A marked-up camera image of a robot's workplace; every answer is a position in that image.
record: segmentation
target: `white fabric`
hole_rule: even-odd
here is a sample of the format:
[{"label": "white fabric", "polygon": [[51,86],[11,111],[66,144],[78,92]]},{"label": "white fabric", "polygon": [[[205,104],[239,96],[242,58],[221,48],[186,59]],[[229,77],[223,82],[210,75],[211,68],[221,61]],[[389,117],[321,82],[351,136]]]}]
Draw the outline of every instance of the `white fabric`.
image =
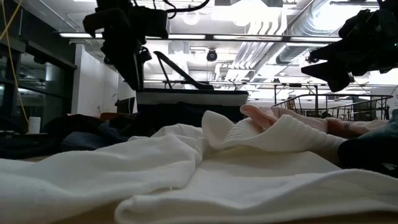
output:
[{"label": "white fabric", "polygon": [[333,157],[344,139],[290,116],[278,122],[285,124],[260,133],[250,119],[234,125],[206,112],[203,132],[180,124],[93,152],[37,163],[0,160],[0,223],[49,223],[111,202],[121,202],[118,223],[274,223],[398,212],[398,180],[340,170],[313,153]]}]

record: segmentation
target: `ceiling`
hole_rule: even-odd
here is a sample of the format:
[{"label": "ceiling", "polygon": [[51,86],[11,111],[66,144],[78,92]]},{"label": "ceiling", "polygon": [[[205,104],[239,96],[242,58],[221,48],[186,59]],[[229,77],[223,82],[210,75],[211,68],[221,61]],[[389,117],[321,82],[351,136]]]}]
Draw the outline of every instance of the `ceiling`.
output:
[{"label": "ceiling", "polygon": [[[140,6],[153,7],[151,0],[137,0],[137,2]],[[177,7],[188,7],[199,5],[201,0],[171,0],[170,2]],[[230,2],[230,6],[220,6],[220,1],[211,0],[200,11],[178,14],[170,20],[169,33],[333,36],[347,18],[361,9],[358,6],[331,6],[330,0],[315,0],[310,6],[311,12],[303,11],[300,17],[295,18],[310,0],[284,0],[283,8],[267,7],[261,0],[231,0]],[[161,0],[156,0],[156,5],[158,9],[169,8]],[[83,18],[95,11],[96,3],[94,0],[29,0],[24,1],[23,6],[59,32],[84,32]],[[302,24],[305,25],[306,22],[310,22],[312,30],[303,28],[305,26]],[[87,52],[98,60],[103,59],[104,55],[100,51],[103,40],[71,39],[71,41],[84,44]],[[287,83],[324,83],[300,71],[301,67],[308,65],[305,61],[306,55],[315,48],[310,45],[297,47],[286,46],[286,44],[221,40],[149,40],[146,47],[151,52],[156,50],[168,55],[196,80],[231,79],[235,82],[269,83],[274,78],[278,78],[281,82]],[[208,49],[216,50],[217,61],[207,62]],[[277,65],[277,59],[289,61],[283,65]],[[181,79],[170,67],[166,66],[165,69],[171,80]],[[145,64],[144,75],[146,80],[165,79],[156,58]],[[369,83],[369,77],[370,73],[357,78],[356,81]],[[227,90],[234,87],[220,85],[217,88]],[[251,93],[261,95],[262,91],[257,86]],[[289,95],[290,92],[286,90],[285,95]]]}]

